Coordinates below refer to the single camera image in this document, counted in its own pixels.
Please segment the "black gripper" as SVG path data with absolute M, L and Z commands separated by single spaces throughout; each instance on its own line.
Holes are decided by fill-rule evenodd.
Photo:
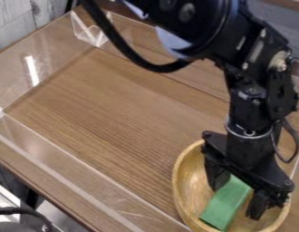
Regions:
M 267 208 L 282 208 L 294 184 L 278 166 L 275 159 L 287 164 L 278 151 L 278 136 L 285 130 L 295 139 L 295 132 L 287 123 L 274 123 L 261 134 L 246 136 L 227 130 L 221 134 L 209 130 L 201 133 L 201 152 L 207 185 L 213 191 L 221 189 L 230 176 L 237 177 L 251 189 L 245 217 L 258 220 Z

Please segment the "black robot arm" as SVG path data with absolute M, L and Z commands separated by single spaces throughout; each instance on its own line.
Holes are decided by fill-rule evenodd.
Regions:
M 209 59 L 223 72 L 226 131 L 201 135 L 206 179 L 211 189 L 219 189 L 231 177 L 247 184 L 253 197 L 245 215 L 258 219 L 269 208 L 283 206 L 293 191 L 278 166 L 285 162 L 278 136 L 293 130 L 286 117 L 299 102 L 287 40 L 253 16 L 247 0 L 121 1 L 154 24 L 162 45 L 177 58 L 167 64 L 149 63 L 118 34 L 97 0 L 82 0 L 97 26 L 133 63 L 155 73 L 171 73 Z

